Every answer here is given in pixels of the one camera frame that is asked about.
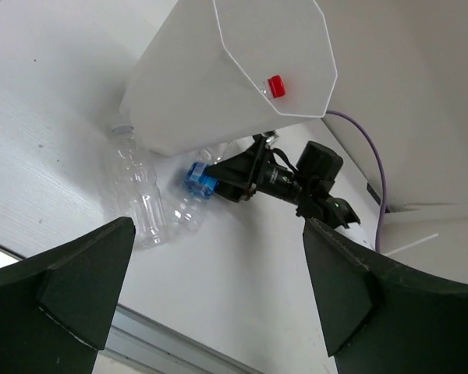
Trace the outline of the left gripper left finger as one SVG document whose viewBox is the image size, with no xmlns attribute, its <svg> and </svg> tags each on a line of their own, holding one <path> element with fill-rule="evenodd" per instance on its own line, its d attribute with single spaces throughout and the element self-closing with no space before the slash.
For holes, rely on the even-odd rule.
<svg viewBox="0 0 468 374">
<path fill-rule="evenodd" d="M 0 373 L 90 373 L 105 349 L 135 227 L 120 217 L 0 269 Z"/>
</svg>

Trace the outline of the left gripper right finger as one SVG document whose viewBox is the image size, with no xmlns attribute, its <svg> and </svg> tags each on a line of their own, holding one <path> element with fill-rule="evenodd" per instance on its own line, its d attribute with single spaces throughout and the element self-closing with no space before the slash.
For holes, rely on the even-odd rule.
<svg viewBox="0 0 468 374">
<path fill-rule="evenodd" d="M 307 220 L 303 246 L 324 343 L 340 373 L 468 373 L 468 284 Z"/>
</svg>

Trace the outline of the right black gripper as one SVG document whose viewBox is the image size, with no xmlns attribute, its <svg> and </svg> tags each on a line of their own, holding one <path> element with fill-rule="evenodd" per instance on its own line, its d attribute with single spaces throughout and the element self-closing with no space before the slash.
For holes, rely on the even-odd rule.
<svg viewBox="0 0 468 374">
<path fill-rule="evenodd" d="M 233 203 L 250 200 L 256 191 L 293 205 L 312 198 L 310 182 L 286 155 L 264 154 L 246 150 L 208 166 L 206 176 L 217 180 L 214 194 Z"/>
</svg>

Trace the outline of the blue label plastic bottle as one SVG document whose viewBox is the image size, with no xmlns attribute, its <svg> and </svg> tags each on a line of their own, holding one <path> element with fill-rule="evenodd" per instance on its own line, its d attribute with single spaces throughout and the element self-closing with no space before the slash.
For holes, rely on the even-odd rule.
<svg viewBox="0 0 468 374">
<path fill-rule="evenodd" d="M 218 181 L 208 177 L 205 169 L 236 153 L 233 142 L 193 150 L 179 158 L 165 190 L 164 208 L 169 241 L 177 244 L 195 235 L 209 211 L 209 202 Z"/>
</svg>

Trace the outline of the red label plastic bottle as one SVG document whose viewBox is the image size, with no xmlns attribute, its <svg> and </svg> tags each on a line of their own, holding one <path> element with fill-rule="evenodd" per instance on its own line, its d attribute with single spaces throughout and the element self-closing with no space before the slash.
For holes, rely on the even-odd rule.
<svg viewBox="0 0 468 374">
<path fill-rule="evenodd" d="M 285 84 L 280 75 L 266 79 L 259 87 L 259 91 L 269 100 L 279 99 L 286 94 Z"/>
</svg>

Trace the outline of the clear unlabelled plastic bottle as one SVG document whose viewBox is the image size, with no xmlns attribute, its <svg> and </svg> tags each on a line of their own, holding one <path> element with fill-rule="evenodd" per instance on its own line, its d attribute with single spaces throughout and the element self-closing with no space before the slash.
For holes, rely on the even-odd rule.
<svg viewBox="0 0 468 374">
<path fill-rule="evenodd" d="M 135 246 L 164 245 L 168 231 L 153 159 L 128 115 L 118 114 L 110 120 L 104 166 L 118 214 L 133 220 Z"/>
</svg>

